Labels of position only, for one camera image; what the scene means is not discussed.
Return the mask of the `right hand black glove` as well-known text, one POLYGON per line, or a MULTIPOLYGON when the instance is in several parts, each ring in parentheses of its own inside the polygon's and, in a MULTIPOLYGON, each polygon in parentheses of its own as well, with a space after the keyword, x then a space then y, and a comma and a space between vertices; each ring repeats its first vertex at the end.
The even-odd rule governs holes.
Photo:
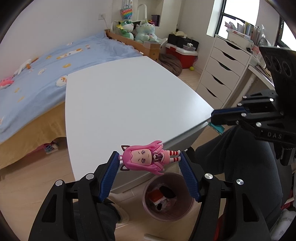
POLYGON ((280 143, 275 143, 273 145, 276 159, 280 160, 283 166, 291 165, 294 162, 295 146, 280 143))

